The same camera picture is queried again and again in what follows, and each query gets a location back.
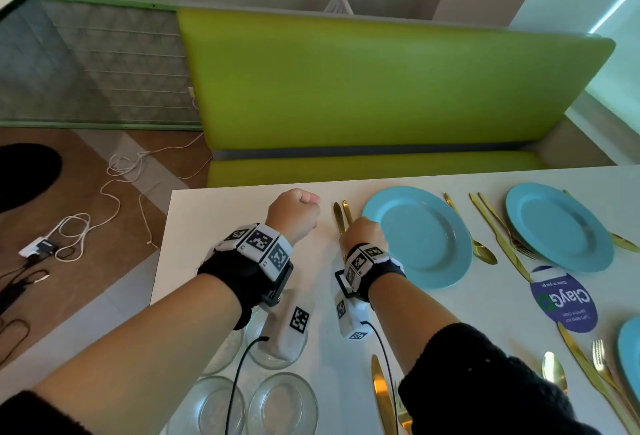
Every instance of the white cable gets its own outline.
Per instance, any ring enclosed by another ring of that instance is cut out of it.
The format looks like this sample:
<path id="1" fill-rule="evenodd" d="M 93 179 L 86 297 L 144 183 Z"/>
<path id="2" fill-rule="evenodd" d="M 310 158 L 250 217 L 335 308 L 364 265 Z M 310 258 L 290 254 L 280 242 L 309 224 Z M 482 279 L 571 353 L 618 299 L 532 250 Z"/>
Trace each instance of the white cable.
<path id="1" fill-rule="evenodd" d="M 116 208 L 115 213 L 113 215 L 111 215 L 111 217 L 109 217 L 107 220 L 102 221 L 99 224 L 94 224 L 93 226 L 91 226 L 91 215 L 89 213 L 73 214 L 71 216 L 67 216 L 67 217 L 63 218 L 56 225 L 56 227 L 53 228 L 49 232 L 49 234 L 47 234 L 47 236 L 45 236 L 45 239 L 49 239 L 49 237 L 51 237 L 57 231 L 60 235 L 62 235 L 65 238 L 76 238 L 76 241 L 74 241 L 71 245 L 63 246 L 58 251 L 56 251 L 56 253 L 54 255 L 56 257 L 56 259 L 59 260 L 59 261 L 76 261 L 76 260 L 79 260 L 80 257 L 82 257 L 82 255 L 84 253 L 84 240 L 85 240 L 87 234 L 89 233 L 89 231 L 91 231 L 92 229 L 97 228 L 98 226 L 102 226 L 103 224 L 107 224 L 109 221 L 111 221 L 113 218 L 115 218 L 118 215 L 118 213 L 120 212 L 120 206 L 121 206 L 120 200 L 117 197 L 115 197 L 113 195 L 110 195 L 109 193 L 105 193 L 104 192 L 104 188 L 106 188 L 112 182 L 125 182 L 125 183 L 128 183 L 128 184 L 134 183 L 135 181 L 138 180 L 138 178 L 140 178 L 140 174 L 144 170 L 143 164 L 144 164 L 145 157 L 151 156 L 152 154 L 155 154 L 156 152 L 162 152 L 163 150 L 187 148 L 188 146 L 192 145 L 196 140 L 198 140 L 203 135 L 204 135 L 204 132 L 202 132 L 200 135 L 198 135 L 194 140 L 189 142 L 187 145 L 181 145 L 181 146 L 173 145 L 173 146 L 170 146 L 170 147 L 163 147 L 163 148 L 158 149 L 158 150 L 152 150 L 152 151 L 145 150 L 143 152 L 138 152 L 138 158 L 135 161 L 132 161 L 128 157 L 121 157 L 121 156 L 118 156 L 117 154 L 113 154 L 113 156 L 111 156 L 111 158 L 109 159 L 109 164 L 107 165 L 107 174 L 109 176 L 121 177 L 121 176 L 124 176 L 125 174 L 133 172 L 134 170 L 137 170 L 136 174 L 135 174 L 135 177 L 130 181 L 127 180 L 127 179 L 111 179 L 110 181 L 107 181 L 106 183 L 104 183 L 104 185 L 100 188 L 99 192 L 100 192 L 100 194 L 102 196 L 107 196 L 107 197 L 113 198 L 118 203 L 118 207 Z M 202 164 L 202 167 L 200 169 L 198 169 L 198 171 L 195 174 L 192 174 L 192 175 L 187 176 L 187 177 L 172 176 L 170 179 L 190 179 L 190 178 L 194 177 L 195 175 L 197 175 L 199 172 L 201 172 L 204 169 L 204 167 L 207 164 L 209 164 L 210 160 L 211 160 L 211 157 L 209 157 L 207 159 L 207 162 Z M 141 200 L 142 200 L 142 196 L 145 193 L 147 193 L 151 189 L 155 188 L 158 184 L 160 184 L 161 182 L 164 182 L 164 181 L 167 181 L 167 180 L 164 179 L 163 181 L 156 182 L 153 186 L 148 188 L 146 191 L 143 191 L 142 193 L 140 193 L 140 196 L 138 197 L 138 205 L 140 205 L 140 213 L 142 213 L 142 219 L 145 222 L 145 228 L 147 229 L 147 233 L 149 234 L 149 241 L 147 242 L 147 244 L 153 245 L 156 248 L 158 248 L 158 247 L 157 247 L 157 245 L 155 245 L 153 243 L 151 230 L 149 229 L 149 226 L 147 224 L 147 218 L 145 217 L 145 212 L 142 209 Z M 64 233 L 62 231 L 62 229 L 69 221 L 71 221 L 73 219 L 77 219 L 78 221 L 81 221 L 84 224 L 84 226 L 83 226 L 82 231 L 80 231 L 80 233 L 77 233 L 75 235 L 68 235 L 68 234 Z M 59 256 L 59 253 L 61 251 L 63 251 L 64 249 L 67 249 L 67 248 L 71 248 L 71 247 L 73 247 L 73 246 L 75 246 L 77 244 L 79 244 L 79 251 L 80 251 L 78 256 L 76 256 L 75 258 L 71 258 L 70 260 L 67 260 L 64 257 L 61 258 Z"/>

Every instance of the green booth seat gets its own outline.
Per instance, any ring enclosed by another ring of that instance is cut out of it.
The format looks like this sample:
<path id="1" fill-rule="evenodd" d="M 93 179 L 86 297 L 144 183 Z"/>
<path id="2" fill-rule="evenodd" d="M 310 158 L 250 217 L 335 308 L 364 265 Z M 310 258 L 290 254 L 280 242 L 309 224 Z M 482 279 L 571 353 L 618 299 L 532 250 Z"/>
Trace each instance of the green booth seat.
<path id="1" fill-rule="evenodd" d="M 385 177 L 530 171 L 547 165 L 533 152 L 429 152 L 386 156 L 301 157 L 213 161 L 208 188 L 348 181 Z"/>
<path id="2" fill-rule="evenodd" d="M 496 151 L 543 138 L 615 47 L 321 13 L 184 8 L 178 18 L 212 150 L 495 145 L 212 161 L 211 187 L 543 168 L 531 153 Z"/>

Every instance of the purple round sticker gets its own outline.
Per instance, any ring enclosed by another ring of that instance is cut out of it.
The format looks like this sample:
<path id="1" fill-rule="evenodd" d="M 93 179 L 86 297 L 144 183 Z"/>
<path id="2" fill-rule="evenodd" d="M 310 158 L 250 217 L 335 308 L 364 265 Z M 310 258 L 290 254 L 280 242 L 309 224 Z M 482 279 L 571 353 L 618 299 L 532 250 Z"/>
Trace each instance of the purple round sticker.
<path id="1" fill-rule="evenodd" d="M 539 267 L 533 271 L 547 268 Z M 531 284 L 531 293 L 549 318 L 561 322 L 570 331 L 589 332 L 598 323 L 598 311 L 593 299 L 586 288 L 569 274 L 534 282 Z"/>

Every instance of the hand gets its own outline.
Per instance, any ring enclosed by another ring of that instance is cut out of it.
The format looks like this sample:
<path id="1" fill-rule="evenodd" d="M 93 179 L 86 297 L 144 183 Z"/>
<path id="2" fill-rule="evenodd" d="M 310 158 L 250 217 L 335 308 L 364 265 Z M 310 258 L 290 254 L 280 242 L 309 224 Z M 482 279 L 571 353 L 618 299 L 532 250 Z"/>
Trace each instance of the hand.
<path id="1" fill-rule="evenodd" d="M 372 243 L 384 250 L 388 248 L 385 234 L 380 225 L 364 216 L 359 217 L 340 237 L 340 247 L 343 254 L 348 254 L 351 248 L 360 243 Z"/>
<path id="2" fill-rule="evenodd" d="M 271 203 L 265 224 L 276 229 L 293 246 L 316 228 L 319 214 L 319 196 L 302 189 L 291 189 Z"/>

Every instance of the gold fork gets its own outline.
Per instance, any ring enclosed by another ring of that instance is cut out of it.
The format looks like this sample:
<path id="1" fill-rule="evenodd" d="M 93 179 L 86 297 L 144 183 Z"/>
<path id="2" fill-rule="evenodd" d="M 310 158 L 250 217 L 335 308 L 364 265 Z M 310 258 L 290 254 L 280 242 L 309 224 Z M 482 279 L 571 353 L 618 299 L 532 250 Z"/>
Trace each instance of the gold fork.
<path id="1" fill-rule="evenodd" d="M 604 349 L 604 341 L 602 339 L 598 339 L 591 343 L 591 357 L 593 358 L 593 365 L 596 368 L 596 371 L 603 378 L 604 381 L 609 383 L 609 385 L 619 394 L 622 401 L 624 401 L 625 405 L 627 405 L 627 409 L 633 415 L 636 423 L 640 423 L 640 416 L 638 416 L 634 406 L 627 398 L 625 392 L 620 389 L 618 383 L 615 382 L 613 376 L 611 374 L 611 369 L 609 368 L 609 364 L 607 363 L 607 353 Z"/>
<path id="2" fill-rule="evenodd" d="M 400 394 L 398 394 L 397 381 L 394 383 L 394 392 L 396 394 L 396 411 L 398 413 L 398 422 L 400 422 L 402 428 L 404 428 L 404 430 L 406 430 L 409 435 L 413 435 L 411 429 L 413 419 L 411 418 L 411 415 L 409 415 L 409 412 L 407 411 L 406 406 L 404 406 L 404 403 L 402 403 Z"/>
<path id="3" fill-rule="evenodd" d="M 478 193 L 478 197 L 480 198 L 480 200 L 484 203 L 484 205 L 487 207 L 487 209 L 491 212 L 491 214 L 493 214 L 493 216 L 495 217 L 495 219 L 498 220 L 498 222 L 500 223 L 500 225 L 502 226 L 502 228 L 504 229 L 504 231 L 506 231 L 506 233 L 509 236 L 509 242 L 511 243 L 511 246 L 513 246 L 513 248 L 519 252 L 522 253 L 525 256 L 528 256 L 529 258 L 531 258 L 532 260 L 540 260 L 540 255 L 538 255 L 535 251 L 532 251 L 532 249 L 530 249 L 529 247 L 527 247 L 526 245 L 524 245 L 524 243 L 522 243 L 520 240 L 518 240 L 513 233 L 511 233 L 511 230 L 509 229 L 509 227 L 507 226 L 507 224 L 504 222 L 504 220 L 498 215 L 498 213 L 495 212 L 495 209 L 493 209 L 492 205 L 489 204 L 489 201 L 486 200 L 486 198 L 484 197 L 483 193 Z"/>

